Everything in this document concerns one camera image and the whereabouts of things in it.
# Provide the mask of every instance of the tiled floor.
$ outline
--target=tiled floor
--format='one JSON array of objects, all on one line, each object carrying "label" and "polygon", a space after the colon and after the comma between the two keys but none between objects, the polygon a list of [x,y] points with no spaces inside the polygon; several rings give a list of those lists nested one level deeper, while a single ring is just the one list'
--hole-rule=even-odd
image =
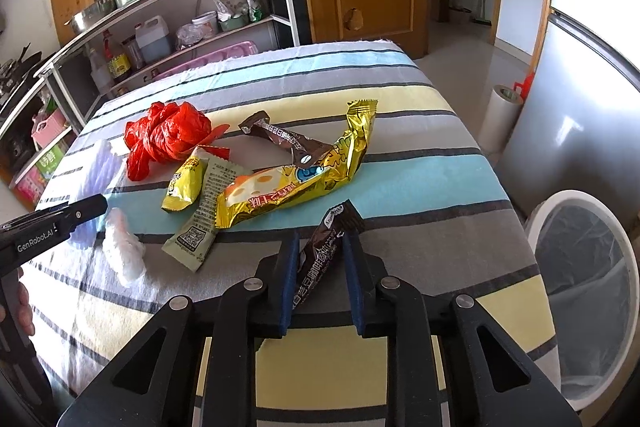
[{"label": "tiled floor", "polygon": [[490,31],[473,23],[431,23],[430,53],[415,61],[474,138],[495,84],[513,86],[528,70],[524,62],[487,43]]}]

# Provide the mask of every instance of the crumpled red plastic bag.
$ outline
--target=crumpled red plastic bag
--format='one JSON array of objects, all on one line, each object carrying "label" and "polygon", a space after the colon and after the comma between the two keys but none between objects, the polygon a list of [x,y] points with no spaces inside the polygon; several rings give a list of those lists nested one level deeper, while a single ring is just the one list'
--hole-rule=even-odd
[{"label": "crumpled red plastic bag", "polygon": [[127,122],[124,142],[129,148],[127,176],[139,182],[149,175],[149,162],[185,161],[196,145],[213,142],[229,129],[211,128],[211,122],[189,102],[154,102],[146,116]]}]

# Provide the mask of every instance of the striped tablecloth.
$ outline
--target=striped tablecloth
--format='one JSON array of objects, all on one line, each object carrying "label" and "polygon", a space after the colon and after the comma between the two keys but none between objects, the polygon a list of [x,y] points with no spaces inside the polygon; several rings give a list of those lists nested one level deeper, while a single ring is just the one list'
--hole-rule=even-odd
[{"label": "striped tablecloth", "polygon": [[[327,208],[350,198],[366,220],[365,250],[382,257],[390,274],[426,295],[464,291],[478,298],[558,383],[545,289],[507,195],[447,102],[389,42],[318,44],[226,60],[113,100],[69,149],[39,207],[68,199],[96,140],[109,139],[124,157],[126,122],[142,116],[152,102],[187,100],[213,124],[231,124],[216,144],[231,149],[232,161],[259,169],[286,164],[290,155],[242,135],[238,124],[244,118],[265,110],[273,123],[332,143],[346,127],[347,102],[365,98],[378,100],[378,114],[353,182],[220,233],[195,274],[161,250],[188,217],[160,209],[178,165],[152,164],[150,177],[138,183],[121,171],[104,193],[146,244],[144,280],[129,289],[118,283],[99,234],[94,248],[60,245],[25,267],[35,307],[34,344],[52,381],[76,396],[172,296],[221,295],[252,276],[262,257],[277,252],[287,229],[308,237]],[[356,335],[344,280],[336,263],[296,309],[315,327],[290,330],[284,340],[265,341],[260,348],[259,419],[376,422],[384,416],[386,339]]]}]

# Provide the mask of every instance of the refrigerator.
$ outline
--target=refrigerator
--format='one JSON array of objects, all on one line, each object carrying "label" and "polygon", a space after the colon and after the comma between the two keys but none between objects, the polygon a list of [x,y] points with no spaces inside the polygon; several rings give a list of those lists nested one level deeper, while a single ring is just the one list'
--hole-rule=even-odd
[{"label": "refrigerator", "polygon": [[640,211],[640,0],[551,0],[540,62],[495,171],[524,213],[555,192]]}]

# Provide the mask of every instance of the metal bolt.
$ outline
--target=metal bolt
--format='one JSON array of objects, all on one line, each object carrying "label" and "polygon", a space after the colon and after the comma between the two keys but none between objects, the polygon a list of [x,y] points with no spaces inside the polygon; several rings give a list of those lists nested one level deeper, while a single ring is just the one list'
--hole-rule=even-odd
[{"label": "metal bolt", "polygon": [[474,298],[469,295],[461,294],[456,297],[456,304],[461,308],[472,308],[474,302]]},{"label": "metal bolt", "polygon": [[392,277],[390,275],[383,277],[380,280],[380,284],[382,284],[382,287],[386,288],[387,290],[395,290],[396,288],[400,287],[400,281],[398,280],[398,278]]},{"label": "metal bolt", "polygon": [[189,304],[187,297],[179,295],[169,301],[169,308],[176,311],[183,310],[187,307],[187,304]]},{"label": "metal bolt", "polygon": [[262,288],[262,280],[257,277],[250,277],[246,281],[244,281],[244,289],[249,290],[250,292],[259,290]]}]

